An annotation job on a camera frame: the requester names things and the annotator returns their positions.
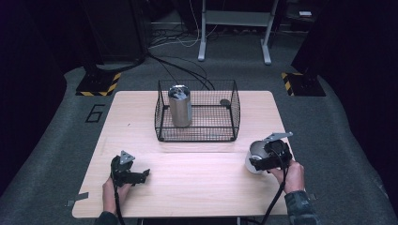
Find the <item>forearm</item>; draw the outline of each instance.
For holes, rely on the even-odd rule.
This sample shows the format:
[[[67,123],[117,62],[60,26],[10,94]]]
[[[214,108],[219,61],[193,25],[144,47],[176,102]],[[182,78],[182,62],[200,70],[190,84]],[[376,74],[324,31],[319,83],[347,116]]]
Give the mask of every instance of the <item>forearm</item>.
[[[321,224],[315,213],[307,194],[303,190],[293,191],[284,196],[287,206],[287,215],[292,225],[318,225]]]
[[[99,218],[96,219],[94,225],[116,225],[117,224],[117,217],[115,214],[103,211]]]

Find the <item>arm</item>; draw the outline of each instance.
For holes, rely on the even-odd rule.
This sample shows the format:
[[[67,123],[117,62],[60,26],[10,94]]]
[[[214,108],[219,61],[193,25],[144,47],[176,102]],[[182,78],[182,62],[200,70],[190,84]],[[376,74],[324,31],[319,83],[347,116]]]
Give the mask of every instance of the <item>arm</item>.
[[[269,172],[276,177],[279,183],[283,181],[282,171],[272,169],[269,170]],[[286,202],[290,224],[321,224],[304,190],[304,167],[294,160],[290,161],[284,192],[286,193],[284,200]]]
[[[123,187],[117,188],[117,193],[119,195],[120,205],[126,200],[126,196],[129,193],[131,184],[125,184]],[[103,212],[96,219],[95,225],[116,225],[118,220],[116,216],[116,202],[115,202],[115,189],[114,182],[112,178],[109,177],[108,180],[102,185],[102,202],[103,202]]]

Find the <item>light wood tabletop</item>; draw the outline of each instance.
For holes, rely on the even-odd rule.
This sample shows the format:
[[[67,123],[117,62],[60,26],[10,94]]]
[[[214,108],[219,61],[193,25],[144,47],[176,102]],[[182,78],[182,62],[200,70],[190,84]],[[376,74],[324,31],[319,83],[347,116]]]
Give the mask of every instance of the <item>light wood tabletop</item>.
[[[273,95],[239,91],[240,126],[234,142],[159,142],[154,127],[157,91],[115,94],[79,193],[76,218],[102,212],[102,184],[122,150],[135,156],[132,172],[150,169],[144,184],[131,187],[125,218],[240,217],[264,215],[279,185],[272,174],[245,167],[251,143],[285,132]],[[283,195],[273,215],[286,215]]]

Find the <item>silver canister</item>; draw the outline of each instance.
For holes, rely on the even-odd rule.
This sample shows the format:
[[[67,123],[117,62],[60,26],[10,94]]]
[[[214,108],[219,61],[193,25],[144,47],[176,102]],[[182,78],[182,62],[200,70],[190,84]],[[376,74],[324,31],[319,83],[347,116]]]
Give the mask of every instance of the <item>silver canister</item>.
[[[250,158],[255,160],[261,160],[268,157],[268,153],[264,150],[264,146],[267,142],[256,141],[250,145],[250,149],[245,158],[246,168],[252,173],[262,173],[263,171],[257,171],[255,167],[251,164]]]
[[[174,85],[170,88],[168,97],[173,124],[178,128],[189,126],[192,122],[192,106],[188,87]]]

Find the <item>metal mesh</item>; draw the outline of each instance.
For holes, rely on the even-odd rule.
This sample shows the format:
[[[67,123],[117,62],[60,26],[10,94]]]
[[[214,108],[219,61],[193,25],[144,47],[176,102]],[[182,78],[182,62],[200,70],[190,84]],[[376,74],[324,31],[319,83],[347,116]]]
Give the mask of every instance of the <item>metal mesh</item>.
[[[175,127],[168,90],[176,84],[191,90],[192,123]],[[235,81],[159,81],[155,130],[161,142],[232,142],[237,139],[240,103]]]

